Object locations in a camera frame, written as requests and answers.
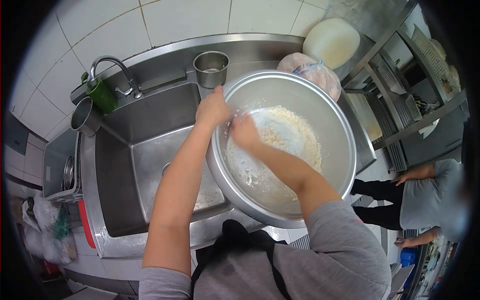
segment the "hand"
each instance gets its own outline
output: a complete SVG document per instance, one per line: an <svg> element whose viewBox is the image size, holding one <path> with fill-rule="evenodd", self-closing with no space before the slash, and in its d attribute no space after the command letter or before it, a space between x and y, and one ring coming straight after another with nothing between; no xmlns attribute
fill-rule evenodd
<svg viewBox="0 0 480 300"><path fill-rule="evenodd" d="M395 246L399 248L411 247L413 246L411 239L398 238L396 239Z"/></svg>
<svg viewBox="0 0 480 300"><path fill-rule="evenodd" d="M262 142L255 122L248 113L233 119L231 136L235 144L247 151Z"/></svg>
<svg viewBox="0 0 480 300"><path fill-rule="evenodd" d="M396 182L396 185L395 186L399 186L400 184L404 183L405 181L408 180L408 173L405 173L403 175L400 175L398 176L397 178L395 178L394 180L392 180L391 182Z"/></svg>
<svg viewBox="0 0 480 300"><path fill-rule="evenodd" d="M230 117L230 109L223 98L222 86L217 86L213 93L205 97L197 108L195 114L196 123L206 124L210 129L215 128L228 120Z"/></svg>

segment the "apron strap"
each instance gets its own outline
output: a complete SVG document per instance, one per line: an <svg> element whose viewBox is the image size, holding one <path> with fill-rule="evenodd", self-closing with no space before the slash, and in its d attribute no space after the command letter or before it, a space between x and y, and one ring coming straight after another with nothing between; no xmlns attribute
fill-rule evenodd
<svg viewBox="0 0 480 300"><path fill-rule="evenodd" d="M260 249L265 251L267 254L268 261L272 267L273 278L278 290L286 300L291 300L291 297L287 292L285 281L273 264L273 252L276 243L285 245L287 244L284 240L280 242L275 241L268 235L268 233L262 230L249 234L245 227L243 227L239 222L235 220L226 220L223 222L222 235L212 246L209 246L208 249L205 250L205 259L198 262L198 265L192 274L192 294L190 299L193 299L193 291L196 281L210 262L218 261L219 259L224 258L225 255L231 250L247 251L248 249Z"/></svg>

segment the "faucet spout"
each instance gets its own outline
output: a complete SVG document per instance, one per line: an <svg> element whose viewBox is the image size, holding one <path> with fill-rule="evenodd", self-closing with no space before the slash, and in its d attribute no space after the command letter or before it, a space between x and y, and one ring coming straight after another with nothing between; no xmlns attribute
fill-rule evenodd
<svg viewBox="0 0 480 300"><path fill-rule="evenodd" d="M88 85L96 85L97 84L97 78L96 78L95 71L96 71L96 66L101 61L111 61L111 62L115 63L116 65L118 65L121 68L121 70L125 74L125 77L127 77L128 84L129 84L130 88L127 91L123 92L117 87L115 89L116 91L119 91L124 96L129 96L133 92L133 97L135 99L138 99L142 96L143 93L140 90L140 87L138 86L134 77L132 76L132 73L127 69L127 67L123 64L123 62L121 62L121 60L119 60L116 57L109 56L109 55L104 55L104 56L97 57L93 61L92 66L90 67L90 72L88 74L88 79L87 79L87 84Z"/></svg>

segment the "metal cup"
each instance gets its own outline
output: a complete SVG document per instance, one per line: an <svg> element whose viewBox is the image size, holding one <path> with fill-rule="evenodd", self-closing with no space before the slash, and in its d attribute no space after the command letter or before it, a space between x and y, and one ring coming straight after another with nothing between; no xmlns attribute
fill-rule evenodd
<svg viewBox="0 0 480 300"><path fill-rule="evenodd" d="M219 51L200 53L193 60L193 67L197 71L198 84L206 88L222 85L227 79L227 67L230 59Z"/></svg>
<svg viewBox="0 0 480 300"><path fill-rule="evenodd" d="M90 97L78 102L72 114L70 127L86 136L93 136L102 124L103 113Z"/></svg>

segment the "cloth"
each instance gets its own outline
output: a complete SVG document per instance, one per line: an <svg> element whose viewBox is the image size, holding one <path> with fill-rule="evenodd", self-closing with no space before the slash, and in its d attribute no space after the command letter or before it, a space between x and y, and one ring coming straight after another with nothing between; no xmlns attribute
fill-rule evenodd
<svg viewBox="0 0 480 300"><path fill-rule="evenodd" d="M276 244L274 265L292 299L386 299L391 272L374 234L343 201L315 209L307 221L310 250ZM157 267L142 269L139 298L188 299L190 278ZM195 299L281 299L265 252L230 252L208 265L194 290Z"/></svg>
<svg viewBox="0 0 480 300"><path fill-rule="evenodd" d="M435 163L435 178L407 180L403 190L400 226L403 229L440 227L437 236L445 234L452 242L461 240L457 227L459 201L457 189L461 169L454 159Z"/></svg>
<svg viewBox="0 0 480 300"><path fill-rule="evenodd" d="M284 240L275 241L263 230L248 233L247 229L238 221L226 220L222 225L222 235L216 239L212 246L206 248L203 255L197 257L198 265L192 274L192 283L190 284L191 294L195 294L195 283L207 265L221 264L225 255L229 252L245 252L248 249L257 249L265 251L267 254L276 287L284 299L291 300L292 298L287 292L285 281L273 263L273 252L277 243L287 245L287 242Z"/></svg>
<svg viewBox="0 0 480 300"><path fill-rule="evenodd" d="M389 230L402 230L400 226L400 210L402 207L404 183L396 186L390 181L367 181L355 179L351 194L361 194L375 200L387 200L391 205L377 207L358 207L353 210L367 224L379 225Z"/></svg>

